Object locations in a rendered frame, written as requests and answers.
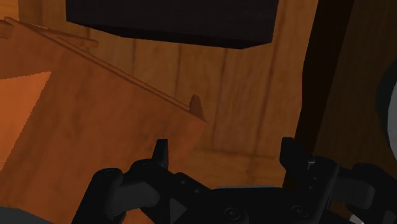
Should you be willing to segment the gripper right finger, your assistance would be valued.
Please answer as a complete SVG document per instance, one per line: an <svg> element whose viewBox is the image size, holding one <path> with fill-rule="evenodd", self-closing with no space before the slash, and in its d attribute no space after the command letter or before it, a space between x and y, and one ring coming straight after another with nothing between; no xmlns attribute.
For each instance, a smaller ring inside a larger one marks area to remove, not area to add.
<svg viewBox="0 0 397 224"><path fill-rule="evenodd" d="M397 179L373 164L340 167L282 139L279 161L297 183L293 224L397 224Z"/></svg>

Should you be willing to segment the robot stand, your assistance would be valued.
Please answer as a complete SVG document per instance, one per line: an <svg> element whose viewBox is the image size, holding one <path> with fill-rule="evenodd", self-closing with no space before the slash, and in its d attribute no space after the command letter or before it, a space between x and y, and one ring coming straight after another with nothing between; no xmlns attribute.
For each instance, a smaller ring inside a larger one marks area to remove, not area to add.
<svg viewBox="0 0 397 224"><path fill-rule="evenodd" d="M272 41L278 2L66 0L66 19L124 38L245 49Z"/></svg>

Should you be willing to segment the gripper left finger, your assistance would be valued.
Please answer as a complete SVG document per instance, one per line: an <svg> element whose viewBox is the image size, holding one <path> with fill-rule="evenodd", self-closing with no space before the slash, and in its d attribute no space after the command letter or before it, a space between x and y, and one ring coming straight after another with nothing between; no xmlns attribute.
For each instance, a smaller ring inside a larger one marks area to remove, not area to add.
<svg viewBox="0 0 397 224"><path fill-rule="evenodd" d="M97 171L72 224L122 224L127 211L140 209L154 224L194 224L211 189L186 174L168 170L168 140L158 139L150 159L129 171Z"/></svg>

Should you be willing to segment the orange wooden table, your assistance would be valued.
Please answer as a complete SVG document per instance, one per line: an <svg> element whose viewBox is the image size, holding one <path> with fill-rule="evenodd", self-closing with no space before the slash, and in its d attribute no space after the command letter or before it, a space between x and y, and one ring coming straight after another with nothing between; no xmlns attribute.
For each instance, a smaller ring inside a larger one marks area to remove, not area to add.
<svg viewBox="0 0 397 224"><path fill-rule="evenodd" d="M206 122L189 104L88 52L97 42L0 20L0 207L71 224L92 175L124 171L169 140L181 166Z"/></svg>

